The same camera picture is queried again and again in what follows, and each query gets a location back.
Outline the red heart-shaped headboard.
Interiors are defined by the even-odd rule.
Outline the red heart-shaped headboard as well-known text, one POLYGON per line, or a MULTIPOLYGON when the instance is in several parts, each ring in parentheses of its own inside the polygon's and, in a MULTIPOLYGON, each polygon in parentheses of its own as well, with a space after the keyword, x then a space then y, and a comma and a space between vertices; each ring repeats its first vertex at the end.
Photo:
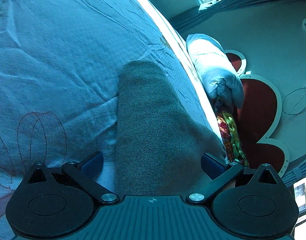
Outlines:
POLYGON ((281 118, 281 94, 268 79, 246 73, 246 58, 242 53, 226 50, 225 54, 244 90, 243 106, 237 110, 236 121, 249 166, 270 164, 282 177, 289 165, 289 150, 283 142, 271 138, 281 118))

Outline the folded light blue duvet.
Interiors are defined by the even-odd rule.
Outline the folded light blue duvet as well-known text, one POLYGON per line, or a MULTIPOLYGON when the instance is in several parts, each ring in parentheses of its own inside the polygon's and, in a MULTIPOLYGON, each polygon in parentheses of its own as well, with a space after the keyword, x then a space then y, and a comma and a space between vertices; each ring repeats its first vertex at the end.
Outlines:
POLYGON ((220 99, 229 109, 241 108, 242 82, 220 43, 206 34, 190 34, 186 48, 211 104, 220 99))

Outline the side window with frame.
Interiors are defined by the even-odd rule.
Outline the side window with frame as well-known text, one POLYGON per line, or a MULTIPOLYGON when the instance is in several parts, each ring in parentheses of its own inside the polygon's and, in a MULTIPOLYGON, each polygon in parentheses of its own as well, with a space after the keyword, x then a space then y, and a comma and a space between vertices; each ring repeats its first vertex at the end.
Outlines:
POLYGON ((293 184, 295 201, 299 209, 299 217, 295 226, 306 223, 306 177, 293 184))

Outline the grey fleece pant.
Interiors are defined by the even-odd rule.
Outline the grey fleece pant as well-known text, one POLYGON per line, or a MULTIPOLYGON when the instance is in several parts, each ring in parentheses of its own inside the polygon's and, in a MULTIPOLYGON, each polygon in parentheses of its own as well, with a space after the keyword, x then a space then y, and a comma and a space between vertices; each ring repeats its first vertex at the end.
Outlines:
POLYGON ((132 61, 122 68, 117 110, 116 174, 120 195, 184 196, 208 182, 201 160, 219 160, 219 137, 195 122, 159 66, 132 61))

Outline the light blue embroidered bed sheet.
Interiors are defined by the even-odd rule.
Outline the light blue embroidered bed sheet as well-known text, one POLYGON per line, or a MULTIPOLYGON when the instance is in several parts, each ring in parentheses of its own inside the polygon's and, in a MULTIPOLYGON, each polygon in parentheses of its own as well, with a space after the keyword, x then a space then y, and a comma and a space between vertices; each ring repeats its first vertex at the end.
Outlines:
POLYGON ((0 0, 0 239, 5 208, 33 163, 104 155, 114 189, 118 79, 130 61, 160 66, 191 118, 222 140, 186 44, 149 0, 0 0))

